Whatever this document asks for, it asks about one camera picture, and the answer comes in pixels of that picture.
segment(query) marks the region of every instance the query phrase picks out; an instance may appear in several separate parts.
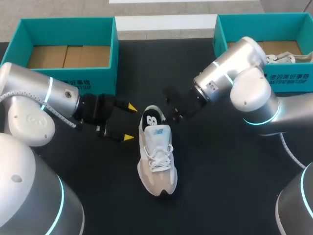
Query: shoe tongue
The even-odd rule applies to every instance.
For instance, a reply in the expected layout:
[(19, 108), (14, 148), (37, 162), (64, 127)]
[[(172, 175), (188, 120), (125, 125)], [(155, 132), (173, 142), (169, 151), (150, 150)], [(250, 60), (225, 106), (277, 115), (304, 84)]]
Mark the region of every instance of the shoe tongue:
[(147, 126), (144, 132), (146, 137), (146, 147), (149, 154), (152, 154), (156, 147), (167, 149), (171, 135), (171, 128), (169, 125)]

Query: cable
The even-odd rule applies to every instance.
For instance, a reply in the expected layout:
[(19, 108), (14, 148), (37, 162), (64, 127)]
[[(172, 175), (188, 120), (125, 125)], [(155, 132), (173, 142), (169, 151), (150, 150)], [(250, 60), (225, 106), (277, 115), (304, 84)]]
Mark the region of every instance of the cable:
[(34, 96), (33, 94), (30, 93), (26, 93), (26, 92), (8, 92), (5, 93), (3, 95), (0, 96), (0, 103), (9, 97), (15, 96), (15, 95), (20, 95), (20, 96), (25, 96), (28, 98), (31, 98), (39, 103), (41, 103), (42, 105), (44, 105), (49, 111), (51, 111), (57, 118), (59, 118), (60, 120), (62, 120), (63, 122), (65, 122), (67, 125), (69, 125), (72, 128), (76, 128), (76, 124), (74, 124), (73, 122), (71, 122), (70, 120), (66, 119), (64, 116), (62, 116), (58, 111), (56, 111), (54, 108), (52, 108), (50, 105), (48, 105), (46, 102), (44, 102), (43, 100), (41, 100), (40, 98)]
[(302, 169), (305, 169), (306, 166), (303, 165), (293, 154), (292, 152), (290, 151), (290, 149), (288, 148), (286, 142), (285, 142), (285, 139), (284, 139), (284, 136), (283, 136), (283, 133), (280, 133), (279, 134), (279, 137), (280, 137), (280, 140), (282, 141), (282, 144), (285, 148), (285, 151), (288, 153), (288, 155), (291, 157), (292, 160), (294, 160), (295, 163), (297, 163)]

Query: screw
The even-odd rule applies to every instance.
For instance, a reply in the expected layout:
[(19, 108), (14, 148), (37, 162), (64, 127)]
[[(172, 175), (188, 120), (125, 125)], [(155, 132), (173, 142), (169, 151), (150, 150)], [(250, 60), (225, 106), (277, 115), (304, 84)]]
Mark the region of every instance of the screw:
[(65, 97), (66, 98), (71, 98), (72, 97), (72, 94), (70, 92), (65, 92)]

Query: glowing blue ring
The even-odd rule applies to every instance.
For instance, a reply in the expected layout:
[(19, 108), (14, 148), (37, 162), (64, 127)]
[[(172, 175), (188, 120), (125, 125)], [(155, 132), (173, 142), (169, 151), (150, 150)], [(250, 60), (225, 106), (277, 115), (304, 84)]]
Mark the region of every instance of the glowing blue ring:
[[(218, 68), (220, 67), (219, 64), (216, 63), (215, 61), (213, 61), (212, 63), (213, 63), (216, 67), (218, 67)], [(230, 82), (231, 85), (234, 84), (233, 80), (231, 80), (231, 78), (228, 76), (227, 73), (224, 73), (224, 76), (227, 77), (227, 79), (229, 80), (229, 82)]]
[(309, 168), (310, 165), (311, 165), (311, 164), (309, 164), (309, 165), (307, 166), (307, 168), (304, 169), (304, 171), (303, 171), (303, 173), (302, 173), (302, 175), (301, 175), (300, 188), (301, 188), (301, 195), (302, 195), (302, 198), (303, 198), (304, 205), (305, 205), (305, 207), (307, 208), (307, 210), (308, 210), (310, 216), (311, 216), (312, 219), (313, 219), (313, 212), (312, 212), (312, 210), (311, 210), (311, 208), (310, 208), (310, 206), (309, 206), (309, 204), (308, 204), (307, 198), (305, 197), (305, 194), (304, 194), (304, 187), (303, 187), (304, 174), (305, 174), (305, 172), (307, 171), (307, 169)]
[(45, 96), (45, 102), (47, 103), (48, 100), (49, 100), (49, 97), (50, 97), (50, 94), (51, 94), (51, 91), (52, 91), (52, 84), (53, 84), (53, 78), (50, 77), (50, 80), (49, 80), (49, 88), (48, 88), (48, 92), (47, 92), (47, 95)]
[(60, 216), (61, 216), (61, 213), (62, 213), (62, 209), (63, 209), (63, 205), (64, 205), (64, 188), (63, 188), (63, 184), (62, 184), (62, 181), (60, 179), (60, 177), (58, 176), (58, 179), (60, 181), (60, 185), (61, 185), (61, 191), (62, 191), (62, 198), (61, 198), (61, 204), (60, 204), (60, 208), (59, 208), (59, 212), (57, 214), (57, 217), (55, 218), (53, 224), (51, 225), (50, 229), (48, 230), (48, 232), (46, 232), (45, 235), (50, 235), (52, 230), (55, 228), (55, 226), (57, 225), (59, 219), (60, 219)]
[(277, 114), (278, 114), (278, 112), (279, 112), (279, 109), (280, 109), (280, 103), (278, 103), (278, 108), (277, 108), (277, 111), (276, 111), (276, 113), (274, 114), (274, 116), (272, 116), (272, 117), (271, 117), (269, 120), (267, 120), (267, 121), (260, 122), (260, 123), (249, 122), (249, 121), (247, 121), (247, 120), (245, 120), (245, 119), (244, 119), (244, 121), (245, 121), (246, 123), (248, 123), (248, 124), (250, 124), (250, 125), (254, 125), (254, 126), (263, 125), (263, 124), (265, 124), (265, 123), (268, 123), (268, 122), (272, 121), (272, 120), (277, 116)]

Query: shoelace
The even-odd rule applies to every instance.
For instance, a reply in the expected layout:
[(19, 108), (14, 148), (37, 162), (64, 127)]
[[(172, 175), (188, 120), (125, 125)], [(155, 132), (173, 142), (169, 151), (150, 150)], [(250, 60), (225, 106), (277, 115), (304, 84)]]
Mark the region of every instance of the shoelace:
[[(167, 149), (164, 147), (156, 147), (152, 154), (148, 153), (146, 146), (144, 146), (144, 150), (150, 159), (149, 166), (152, 172), (165, 171), (171, 168), (171, 159), (169, 156), (174, 150), (171, 144), (168, 145)], [(156, 154), (159, 152), (163, 152), (164, 156), (156, 158)]]

